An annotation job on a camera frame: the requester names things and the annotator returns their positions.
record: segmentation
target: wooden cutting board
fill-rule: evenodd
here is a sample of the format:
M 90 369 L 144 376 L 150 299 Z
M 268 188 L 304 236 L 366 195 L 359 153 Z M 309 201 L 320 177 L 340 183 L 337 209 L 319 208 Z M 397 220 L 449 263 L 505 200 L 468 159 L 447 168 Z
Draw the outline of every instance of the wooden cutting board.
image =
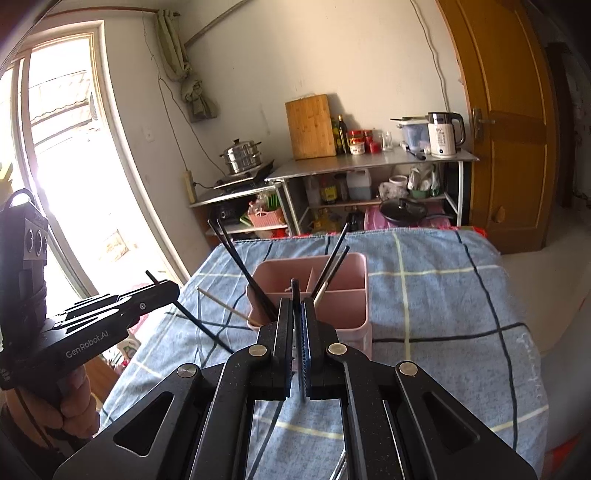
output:
M 326 95 L 301 98 L 285 104 L 295 160 L 336 155 Z

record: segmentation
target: pink plastic basket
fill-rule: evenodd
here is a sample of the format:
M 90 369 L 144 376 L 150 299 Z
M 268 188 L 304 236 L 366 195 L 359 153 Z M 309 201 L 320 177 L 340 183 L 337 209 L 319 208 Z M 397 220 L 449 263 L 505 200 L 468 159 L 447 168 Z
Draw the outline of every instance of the pink plastic basket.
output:
M 278 208 L 274 212 L 259 212 L 256 215 L 249 215 L 252 225 L 257 227 L 285 225 L 283 211 Z
M 328 255 L 318 257 L 266 260 L 259 264 L 253 278 L 279 306 L 281 298 L 290 297 L 291 279 L 300 282 L 301 297 L 309 297 Z M 372 329 L 369 322 L 368 273 L 365 255 L 349 253 L 316 309 L 319 321 L 336 329 L 339 341 L 362 351 L 371 359 Z M 246 295 L 251 302 L 248 326 L 258 330 L 269 322 L 248 286 Z

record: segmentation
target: door lock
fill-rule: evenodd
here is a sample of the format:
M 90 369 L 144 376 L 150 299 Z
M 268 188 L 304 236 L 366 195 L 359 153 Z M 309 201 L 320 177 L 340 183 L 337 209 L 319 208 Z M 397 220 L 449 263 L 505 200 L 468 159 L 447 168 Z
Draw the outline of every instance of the door lock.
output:
M 474 140 L 482 142 L 484 140 L 483 125 L 494 125 L 496 123 L 493 119 L 482 118 L 482 110 L 478 107 L 472 109 L 472 128 L 474 129 Z

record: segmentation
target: wooden door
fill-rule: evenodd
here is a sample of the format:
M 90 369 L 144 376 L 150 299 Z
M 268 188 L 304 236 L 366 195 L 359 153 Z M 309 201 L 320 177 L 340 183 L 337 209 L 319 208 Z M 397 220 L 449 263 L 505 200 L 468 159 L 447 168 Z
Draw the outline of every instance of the wooden door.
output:
M 557 131 L 544 53 L 519 0 L 437 0 L 456 48 L 474 154 L 470 222 L 502 253 L 543 246 Z

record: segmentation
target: stainless steel countertop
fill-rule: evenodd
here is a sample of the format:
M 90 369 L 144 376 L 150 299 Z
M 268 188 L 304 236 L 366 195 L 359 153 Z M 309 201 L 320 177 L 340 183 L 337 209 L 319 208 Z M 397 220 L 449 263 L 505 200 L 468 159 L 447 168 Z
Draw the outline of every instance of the stainless steel countertop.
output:
M 337 157 L 308 158 L 307 160 L 290 160 L 281 167 L 273 171 L 267 181 L 279 181 L 293 179 L 296 177 L 306 177 L 308 175 L 318 175 L 321 173 L 335 173 L 338 171 L 360 170 L 362 168 L 394 166 L 409 163 L 423 162 L 458 162 L 458 161 L 478 161 L 470 152 L 461 150 L 453 158 L 436 158 L 431 155 L 425 155 L 425 160 L 419 160 L 414 155 L 397 147 L 392 151 L 364 154 L 364 155 L 338 155 Z

